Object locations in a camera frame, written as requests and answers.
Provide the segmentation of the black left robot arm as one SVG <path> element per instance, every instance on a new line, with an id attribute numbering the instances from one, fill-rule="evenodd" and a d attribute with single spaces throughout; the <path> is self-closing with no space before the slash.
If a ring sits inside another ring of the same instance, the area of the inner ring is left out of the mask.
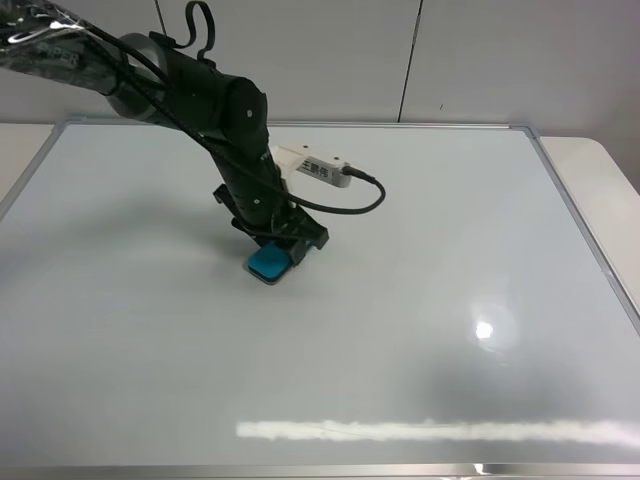
<path id="1" fill-rule="evenodd" d="M 188 57 L 160 35 L 116 38 L 50 1 L 1 4 L 1 66 L 97 92 L 121 117 L 180 130 L 223 179 L 216 200 L 235 228 L 293 264 L 328 231 L 291 199 L 269 148 L 267 99 L 249 79 Z"/>

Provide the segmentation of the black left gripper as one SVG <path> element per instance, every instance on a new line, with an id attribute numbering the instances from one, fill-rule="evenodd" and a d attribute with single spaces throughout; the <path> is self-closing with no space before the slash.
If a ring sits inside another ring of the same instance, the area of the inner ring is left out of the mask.
<path id="1" fill-rule="evenodd" d="M 248 160 L 230 149 L 213 161 L 223 179 L 214 197 L 229 209 L 235 228 L 259 245 L 273 242 L 290 250 L 293 266 L 312 246 L 321 249 L 327 243 L 328 230 L 286 198 L 288 190 L 269 150 Z"/>

